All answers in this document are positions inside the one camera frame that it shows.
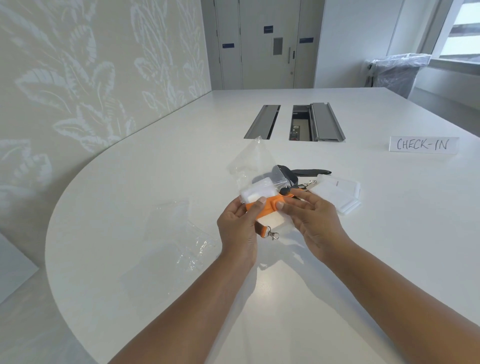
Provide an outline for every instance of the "window frame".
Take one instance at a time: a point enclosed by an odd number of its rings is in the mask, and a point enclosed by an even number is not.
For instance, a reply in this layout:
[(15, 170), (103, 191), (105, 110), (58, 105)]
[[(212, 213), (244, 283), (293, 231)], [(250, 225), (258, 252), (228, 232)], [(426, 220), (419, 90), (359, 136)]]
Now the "window frame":
[(464, 0), (439, 0), (420, 52), (432, 55), (429, 67), (478, 76), (480, 63), (439, 58), (463, 3)]

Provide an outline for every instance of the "white table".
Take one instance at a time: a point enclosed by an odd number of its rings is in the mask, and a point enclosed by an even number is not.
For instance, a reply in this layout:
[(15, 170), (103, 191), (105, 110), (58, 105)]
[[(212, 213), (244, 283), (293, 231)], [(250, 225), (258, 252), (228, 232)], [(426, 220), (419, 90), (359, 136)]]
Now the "white table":
[[(327, 101), (346, 141), (288, 141), (292, 105)], [(93, 358), (107, 363), (168, 304), (142, 315), (120, 283), (144, 253), (151, 206), (189, 198), (190, 221), (218, 238), (216, 219), (237, 194), (226, 165), (264, 104), (281, 105), (266, 141), (276, 162), (361, 182), (362, 206), (341, 218), (352, 239), (480, 324), (479, 138), (386, 89), (214, 91), (102, 153), (55, 208), (48, 280)], [(460, 153), (391, 153), (391, 135), (458, 136)], [(299, 234), (261, 240), (258, 260), (210, 362), (402, 363)]]

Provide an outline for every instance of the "hand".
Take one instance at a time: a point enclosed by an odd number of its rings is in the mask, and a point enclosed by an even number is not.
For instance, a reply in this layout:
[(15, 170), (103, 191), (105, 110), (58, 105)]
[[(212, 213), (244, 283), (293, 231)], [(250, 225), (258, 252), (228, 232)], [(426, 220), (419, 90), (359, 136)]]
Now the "hand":
[(266, 198), (260, 197), (247, 212), (240, 198), (230, 202), (216, 224), (222, 239), (220, 255), (245, 259), (250, 268), (257, 260), (257, 234), (255, 220), (265, 206)]
[(291, 193), (304, 201), (286, 197), (286, 203), (278, 202), (277, 208), (291, 216), (315, 257), (325, 263), (326, 255), (336, 248), (354, 244), (343, 230), (335, 206), (298, 188), (292, 188)]

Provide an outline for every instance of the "person's right hand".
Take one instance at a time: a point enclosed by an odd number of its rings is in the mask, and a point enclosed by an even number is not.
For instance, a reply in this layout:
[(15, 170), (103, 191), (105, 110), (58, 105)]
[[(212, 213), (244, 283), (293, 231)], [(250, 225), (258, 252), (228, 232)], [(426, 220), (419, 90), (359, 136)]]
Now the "person's right hand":
[(292, 188), (291, 193), (303, 201), (286, 197), (286, 203), (278, 202), (277, 208), (291, 216), (315, 257), (325, 262), (325, 256), (330, 252), (353, 244), (340, 224), (335, 206), (298, 188)]

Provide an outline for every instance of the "wallpaper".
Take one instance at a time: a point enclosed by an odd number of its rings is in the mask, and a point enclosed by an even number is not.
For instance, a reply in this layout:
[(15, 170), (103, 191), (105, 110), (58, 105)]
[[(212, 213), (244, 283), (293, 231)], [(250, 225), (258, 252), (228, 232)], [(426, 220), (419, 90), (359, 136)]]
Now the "wallpaper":
[(200, 0), (0, 0), (0, 231), (40, 267), (0, 305), (0, 363), (94, 362), (48, 288), (48, 220), (96, 155), (211, 91), (207, 62)]

